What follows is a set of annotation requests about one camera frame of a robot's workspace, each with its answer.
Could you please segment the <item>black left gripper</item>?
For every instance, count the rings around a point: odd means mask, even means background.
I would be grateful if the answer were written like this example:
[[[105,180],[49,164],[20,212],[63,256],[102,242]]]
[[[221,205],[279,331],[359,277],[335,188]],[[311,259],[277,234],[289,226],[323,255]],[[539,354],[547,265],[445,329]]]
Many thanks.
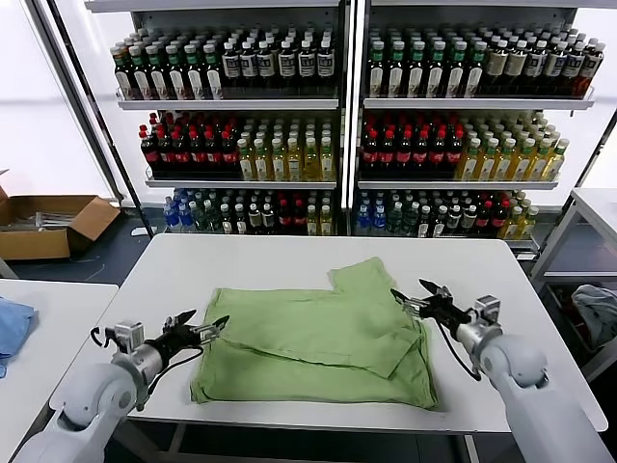
[[[221,336],[229,321],[229,316],[224,315],[214,322],[195,327],[194,331],[191,327],[180,327],[185,325],[196,312],[191,310],[168,316],[163,325],[163,334],[156,339],[145,340],[145,344],[158,352],[163,367],[167,367],[170,360],[180,351],[215,341]]]

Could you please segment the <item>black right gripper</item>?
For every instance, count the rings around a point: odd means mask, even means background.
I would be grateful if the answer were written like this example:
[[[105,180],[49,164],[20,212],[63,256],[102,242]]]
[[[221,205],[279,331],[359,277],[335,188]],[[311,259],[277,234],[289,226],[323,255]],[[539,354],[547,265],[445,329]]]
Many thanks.
[[[423,318],[421,312],[426,302],[428,306],[423,313],[429,318],[434,318],[450,333],[456,333],[461,325],[470,323],[470,315],[454,305],[452,294],[446,286],[440,286],[424,279],[418,281],[432,296],[422,300],[407,296],[395,288],[390,290],[404,313],[409,317]]]

